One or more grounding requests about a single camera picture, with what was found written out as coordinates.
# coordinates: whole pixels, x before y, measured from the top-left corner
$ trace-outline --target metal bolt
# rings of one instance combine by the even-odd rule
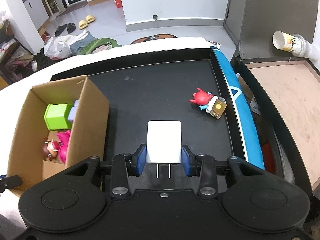
[[[216,190],[213,187],[203,187],[200,189],[202,195],[213,195],[216,193]]]
[[[162,192],[162,193],[160,193],[160,197],[169,197],[169,194],[165,193],[165,192]]]
[[[126,187],[115,187],[112,189],[112,193],[116,195],[124,195],[128,192]]]

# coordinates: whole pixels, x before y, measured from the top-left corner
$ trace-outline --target slipper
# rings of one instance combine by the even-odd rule
[[[58,26],[57,30],[54,33],[54,36],[58,37],[59,35],[61,35],[61,33],[63,33],[64,29],[67,27],[66,24],[62,25],[62,26]]]
[[[96,20],[91,14],[88,15],[85,19],[87,20],[87,23],[91,23]]]
[[[81,20],[81,21],[79,22],[79,29],[82,30],[82,29],[84,29],[85,27],[88,27],[87,22],[86,22],[85,20]]]
[[[77,27],[76,27],[76,25],[74,23],[68,23],[68,26],[67,26],[68,34],[72,33],[76,28]]]

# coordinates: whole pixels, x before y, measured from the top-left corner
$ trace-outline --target black tray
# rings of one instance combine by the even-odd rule
[[[104,159],[134,153],[147,142],[148,121],[181,122],[182,144],[194,154],[209,154],[216,160],[228,156],[244,158],[235,110],[221,68],[211,49],[178,49],[117,57],[80,66],[52,77],[52,80],[90,75],[109,99],[110,110]],[[228,106],[217,120],[189,101],[197,88],[225,98]],[[194,188],[198,177],[185,176],[181,165],[146,164],[143,175],[129,177],[135,188]],[[219,191],[227,189],[224,178]]]

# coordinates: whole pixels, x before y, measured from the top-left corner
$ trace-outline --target green toy block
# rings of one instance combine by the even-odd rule
[[[48,105],[44,112],[44,121],[49,131],[71,129],[72,123],[68,121],[68,115],[72,105]]]

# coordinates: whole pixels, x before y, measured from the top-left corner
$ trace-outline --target black slipper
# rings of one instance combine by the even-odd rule
[[[61,33],[63,33],[64,29],[67,27],[66,24],[62,25],[62,26],[58,26],[56,32],[54,33],[54,36],[58,37],[59,35],[61,35]]]
[[[74,23],[68,23],[68,26],[67,26],[68,34],[72,33],[76,28],[77,27],[76,27],[76,25]]]

